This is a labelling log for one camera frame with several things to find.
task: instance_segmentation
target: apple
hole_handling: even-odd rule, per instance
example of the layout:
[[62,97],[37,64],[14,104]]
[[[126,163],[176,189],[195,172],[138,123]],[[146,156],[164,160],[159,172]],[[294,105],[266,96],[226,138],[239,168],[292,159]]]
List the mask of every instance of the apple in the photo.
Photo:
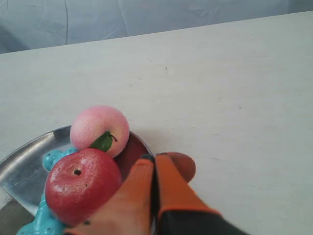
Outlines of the apple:
[[108,201],[121,184],[121,172],[110,155],[86,148],[53,166],[45,183],[45,198],[57,219],[76,226]]
[[97,105],[78,115],[70,130],[70,141],[78,149],[97,148],[112,158],[125,148],[129,125],[121,111],[108,105]]

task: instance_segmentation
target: turquoise plastic toy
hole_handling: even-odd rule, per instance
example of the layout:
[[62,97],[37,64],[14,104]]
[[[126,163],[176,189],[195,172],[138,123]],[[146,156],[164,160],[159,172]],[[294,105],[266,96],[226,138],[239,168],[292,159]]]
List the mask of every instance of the turquoise plastic toy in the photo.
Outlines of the turquoise plastic toy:
[[[52,150],[44,156],[43,166],[50,171],[62,157],[75,152],[77,150],[73,147],[64,152]],[[53,217],[43,194],[34,221],[22,227],[17,235],[62,235],[64,228],[65,225]]]

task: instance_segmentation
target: silver tray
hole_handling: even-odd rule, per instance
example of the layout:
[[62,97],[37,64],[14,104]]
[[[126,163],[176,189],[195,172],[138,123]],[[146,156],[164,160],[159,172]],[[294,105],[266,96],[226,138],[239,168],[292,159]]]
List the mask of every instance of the silver tray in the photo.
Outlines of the silver tray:
[[[69,140],[70,126],[66,126],[42,136],[23,145],[0,163],[0,186],[14,199],[35,215],[44,191],[48,172],[43,168],[43,155],[53,149],[66,150],[71,147]],[[116,161],[123,159],[129,153],[132,159],[122,166],[122,176],[125,178],[130,166],[139,158],[141,153],[151,153],[147,145],[134,133]]]

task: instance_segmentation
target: white table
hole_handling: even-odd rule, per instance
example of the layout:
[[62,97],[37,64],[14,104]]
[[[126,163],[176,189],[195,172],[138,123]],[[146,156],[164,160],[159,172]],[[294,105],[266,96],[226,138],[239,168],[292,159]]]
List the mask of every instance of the white table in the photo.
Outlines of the white table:
[[109,104],[154,153],[192,156],[235,225],[313,231],[313,12],[2,54],[0,82],[1,159]]

